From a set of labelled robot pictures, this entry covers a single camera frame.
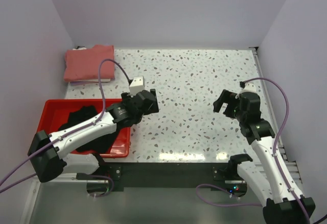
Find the black t shirt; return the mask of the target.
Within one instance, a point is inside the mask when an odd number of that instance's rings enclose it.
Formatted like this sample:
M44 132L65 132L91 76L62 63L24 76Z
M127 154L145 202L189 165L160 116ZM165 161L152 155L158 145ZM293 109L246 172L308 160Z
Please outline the black t shirt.
M64 158L73 151L93 151L104 154L113 146L121 125L115 122L109 111L99 114L75 126L52 133L53 147L59 149L58 156Z

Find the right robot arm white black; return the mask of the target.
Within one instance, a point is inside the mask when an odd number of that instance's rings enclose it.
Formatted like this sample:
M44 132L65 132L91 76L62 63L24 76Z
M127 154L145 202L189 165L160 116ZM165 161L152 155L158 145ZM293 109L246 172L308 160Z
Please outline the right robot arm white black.
M255 193L266 223L309 223L315 203L299 189L274 145L275 133L261 117L261 99L255 88L244 88L239 94L223 90L213 103L214 112L218 113L224 104L224 115L238 121L264 170L258 171L248 154L239 154L230 157L228 175L235 180L241 178Z

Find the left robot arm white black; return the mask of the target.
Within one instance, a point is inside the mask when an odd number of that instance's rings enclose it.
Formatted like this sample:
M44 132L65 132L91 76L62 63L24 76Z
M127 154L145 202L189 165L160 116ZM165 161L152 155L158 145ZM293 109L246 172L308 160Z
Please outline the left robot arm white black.
M28 151L29 160L40 182L49 182L61 174L83 173L94 179L105 176L103 158L97 153L72 152L105 135L118 135L120 130L141 122L144 115L159 112L155 89L135 95L122 93L122 101L110 105L100 114L68 129L34 135Z

